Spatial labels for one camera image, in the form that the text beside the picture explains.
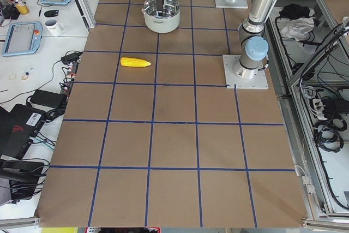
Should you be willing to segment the glass pot lid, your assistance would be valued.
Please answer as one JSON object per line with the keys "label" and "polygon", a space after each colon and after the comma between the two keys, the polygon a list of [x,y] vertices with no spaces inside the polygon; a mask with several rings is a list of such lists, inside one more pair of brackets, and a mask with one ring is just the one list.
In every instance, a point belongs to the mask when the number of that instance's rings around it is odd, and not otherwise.
{"label": "glass pot lid", "polygon": [[180,12],[178,0],[145,0],[142,12],[152,18],[171,18]]}

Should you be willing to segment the pale green metal pot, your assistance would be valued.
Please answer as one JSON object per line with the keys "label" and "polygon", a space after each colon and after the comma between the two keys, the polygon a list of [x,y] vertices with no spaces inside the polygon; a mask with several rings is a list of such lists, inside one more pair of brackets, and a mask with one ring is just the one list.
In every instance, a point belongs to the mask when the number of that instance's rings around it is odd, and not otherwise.
{"label": "pale green metal pot", "polygon": [[180,23],[178,0],[164,0],[163,12],[157,10],[156,0],[145,0],[142,13],[146,26],[156,33],[172,32]]}

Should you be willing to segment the yellow corn cob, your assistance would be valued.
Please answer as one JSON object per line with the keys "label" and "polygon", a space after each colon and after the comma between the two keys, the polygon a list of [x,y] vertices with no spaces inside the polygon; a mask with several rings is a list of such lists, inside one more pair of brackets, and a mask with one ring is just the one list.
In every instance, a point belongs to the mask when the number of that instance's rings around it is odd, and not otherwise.
{"label": "yellow corn cob", "polygon": [[124,67],[137,67],[137,68],[149,67],[152,65],[151,62],[145,59],[132,58],[132,57],[122,57],[120,63]]}

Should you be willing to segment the white mug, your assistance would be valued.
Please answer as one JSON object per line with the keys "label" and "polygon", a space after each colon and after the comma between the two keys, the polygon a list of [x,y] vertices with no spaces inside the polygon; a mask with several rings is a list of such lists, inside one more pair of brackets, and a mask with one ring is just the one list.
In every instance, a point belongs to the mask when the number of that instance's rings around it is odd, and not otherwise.
{"label": "white mug", "polygon": [[64,25],[56,19],[46,20],[45,26],[54,37],[59,37],[65,32]]}

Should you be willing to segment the black power adapter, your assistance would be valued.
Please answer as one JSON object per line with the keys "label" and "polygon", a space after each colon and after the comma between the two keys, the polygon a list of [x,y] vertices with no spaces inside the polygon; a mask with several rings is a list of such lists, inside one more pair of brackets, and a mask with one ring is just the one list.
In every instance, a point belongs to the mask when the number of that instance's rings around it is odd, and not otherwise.
{"label": "black power adapter", "polygon": [[79,52],[79,51],[72,52],[70,54],[67,54],[67,55],[64,55],[63,57],[61,57],[61,62],[63,64],[69,64],[69,63],[76,62],[80,59],[81,55],[82,55],[82,52]]}

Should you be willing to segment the black round desk object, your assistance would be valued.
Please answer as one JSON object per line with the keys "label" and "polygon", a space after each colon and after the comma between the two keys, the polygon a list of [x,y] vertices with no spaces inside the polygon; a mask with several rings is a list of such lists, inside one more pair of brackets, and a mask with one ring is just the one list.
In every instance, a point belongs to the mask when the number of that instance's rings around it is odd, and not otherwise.
{"label": "black round desk object", "polygon": [[59,10],[47,10],[46,12],[44,12],[44,16],[45,17],[56,17],[59,14]]}

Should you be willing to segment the black cloth bundle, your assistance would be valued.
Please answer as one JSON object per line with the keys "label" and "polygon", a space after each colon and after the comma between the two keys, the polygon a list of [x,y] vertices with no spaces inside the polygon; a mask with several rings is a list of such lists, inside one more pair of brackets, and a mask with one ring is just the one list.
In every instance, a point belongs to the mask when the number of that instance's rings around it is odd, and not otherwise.
{"label": "black cloth bundle", "polygon": [[283,7],[279,14],[281,17],[285,17],[290,20],[296,20],[301,17],[309,17],[310,9],[309,7],[304,7],[299,4],[291,3]]}

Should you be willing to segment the yellow toy on desk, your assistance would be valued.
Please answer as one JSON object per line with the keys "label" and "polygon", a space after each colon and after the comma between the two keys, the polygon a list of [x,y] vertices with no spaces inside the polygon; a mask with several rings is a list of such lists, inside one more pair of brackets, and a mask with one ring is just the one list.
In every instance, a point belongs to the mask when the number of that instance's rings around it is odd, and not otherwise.
{"label": "yellow toy on desk", "polygon": [[13,4],[20,14],[28,15],[30,13],[25,2],[23,2],[22,0],[15,0]]}

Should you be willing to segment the white cloth bundle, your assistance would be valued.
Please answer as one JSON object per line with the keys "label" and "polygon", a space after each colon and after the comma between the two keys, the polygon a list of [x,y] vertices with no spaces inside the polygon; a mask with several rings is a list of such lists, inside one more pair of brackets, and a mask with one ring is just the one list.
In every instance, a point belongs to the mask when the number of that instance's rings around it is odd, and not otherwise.
{"label": "white cloth bundle", "polygon": [[288,22],[280,33],[282,37],[293,38],[296,41],[305,41],[314,27],[313,18],[299,18]]}

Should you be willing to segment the near blue teach pendant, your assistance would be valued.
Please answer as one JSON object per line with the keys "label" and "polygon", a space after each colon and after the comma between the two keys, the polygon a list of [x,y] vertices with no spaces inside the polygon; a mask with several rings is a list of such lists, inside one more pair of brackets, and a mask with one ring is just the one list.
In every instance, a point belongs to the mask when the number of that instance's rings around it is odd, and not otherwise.
{"label": "near blue teach pendant", "polygon": [[4,42],[2,56],[36,53],[40,46],[43,26],[39,21],[11,23]]}

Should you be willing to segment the black laptop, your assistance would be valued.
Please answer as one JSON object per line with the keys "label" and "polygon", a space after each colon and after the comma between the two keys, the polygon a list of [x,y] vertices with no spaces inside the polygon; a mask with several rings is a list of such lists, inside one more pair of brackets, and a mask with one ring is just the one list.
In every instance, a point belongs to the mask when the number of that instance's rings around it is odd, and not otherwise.
{"label": "black laptop", "polygon": [[22,159],[46,120],[46,112],[16,104],[1,108],[1,155]]}

